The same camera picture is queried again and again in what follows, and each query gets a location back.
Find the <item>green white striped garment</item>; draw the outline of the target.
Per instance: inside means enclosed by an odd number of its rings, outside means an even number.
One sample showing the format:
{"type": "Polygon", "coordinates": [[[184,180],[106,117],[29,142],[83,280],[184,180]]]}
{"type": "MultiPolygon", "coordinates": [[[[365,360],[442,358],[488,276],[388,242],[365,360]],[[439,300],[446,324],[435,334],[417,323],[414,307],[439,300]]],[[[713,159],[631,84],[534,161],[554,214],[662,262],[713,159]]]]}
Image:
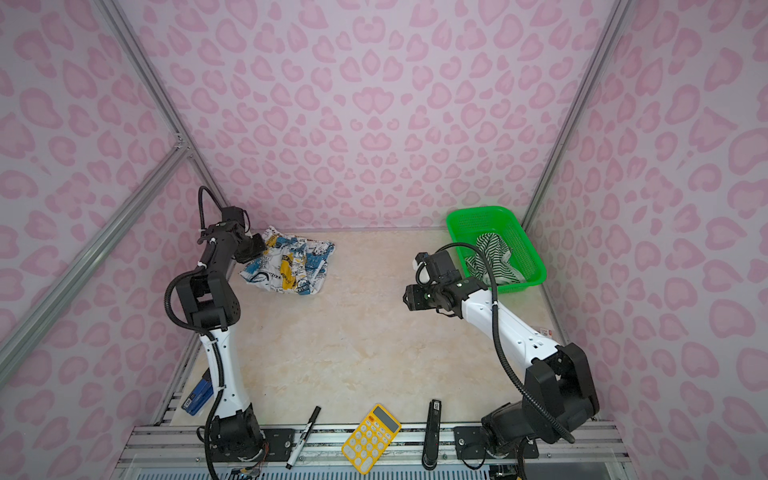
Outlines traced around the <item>green white striped garment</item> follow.
{"type": "Polygon", "coordinates": [[[477,237],[475,246],[479,253],[466,260],[469,273],[473,277],[486,284],[494,278],[497,286],[526,282],[525,276],[511,265],[512,250],[500,235],[481,234],[477,237]]]}

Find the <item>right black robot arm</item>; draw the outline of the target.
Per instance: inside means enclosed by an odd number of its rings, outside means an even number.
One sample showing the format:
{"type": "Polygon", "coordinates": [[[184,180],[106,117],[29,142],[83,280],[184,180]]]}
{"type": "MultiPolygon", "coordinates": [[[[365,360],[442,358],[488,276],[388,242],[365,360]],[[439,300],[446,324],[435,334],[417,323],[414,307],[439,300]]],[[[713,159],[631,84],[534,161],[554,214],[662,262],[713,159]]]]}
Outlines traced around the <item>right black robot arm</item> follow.
{"type": "Polygon", "coordinates": [[[498,257],[478,246],[471,249],[481,267],[469,277],[454,265],[448,246],[418,253],[415,281],[406,287],[404,303],[412,311],[434,310],[463,319],[492,340],[521,399],[482,418],[485,453],[522,457],[531,441],[574,443],[574,431],[600,410],[586,353],[574,343],[561,345],[545,337],[504,306],[500,283],[517,278],[516,271],[502,269],[498,257]]]}

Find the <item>colourful printed white shirt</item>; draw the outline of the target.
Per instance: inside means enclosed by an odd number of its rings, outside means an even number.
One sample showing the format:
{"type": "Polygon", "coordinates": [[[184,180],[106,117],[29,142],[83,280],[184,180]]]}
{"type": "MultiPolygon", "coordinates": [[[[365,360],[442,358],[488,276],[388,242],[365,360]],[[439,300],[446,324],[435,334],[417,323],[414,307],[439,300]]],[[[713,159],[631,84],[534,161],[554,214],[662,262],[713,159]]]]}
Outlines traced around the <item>colourful printed white shirt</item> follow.
{"type": "Polygon", "coordinates": [[[263,232],[262,238],[266,251],[239,273],[247,284],[300,296],[315,295],[322,289],[329,259],[336,249],[333,242],[283,234],[273,226],[263,232]]]}

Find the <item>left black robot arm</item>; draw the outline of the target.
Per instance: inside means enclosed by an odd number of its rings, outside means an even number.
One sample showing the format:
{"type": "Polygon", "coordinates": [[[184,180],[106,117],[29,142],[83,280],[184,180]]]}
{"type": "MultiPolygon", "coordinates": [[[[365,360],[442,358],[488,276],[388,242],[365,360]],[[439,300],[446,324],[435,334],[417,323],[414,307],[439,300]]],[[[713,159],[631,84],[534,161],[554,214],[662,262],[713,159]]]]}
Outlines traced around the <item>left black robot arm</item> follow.
{"type": "Polygon", "coordinates": [[[208,224],[204,198],[212,195],[207,186],[198,189],[201,258],[192,270],[170,281],[163,304],[176,326],[198,336],[209,363],[213,404],[201,438],[206,463],[214,475],[213,463],[219,457],[258,463],[267,456],[267,441],[245,391],[234,345],[242,309],[229,283],[234,264],[260,257],[267,246],[259,234],[249,233],[248,213],[240,207],[225,206],[215,199],[221,219],[208,224]]]}

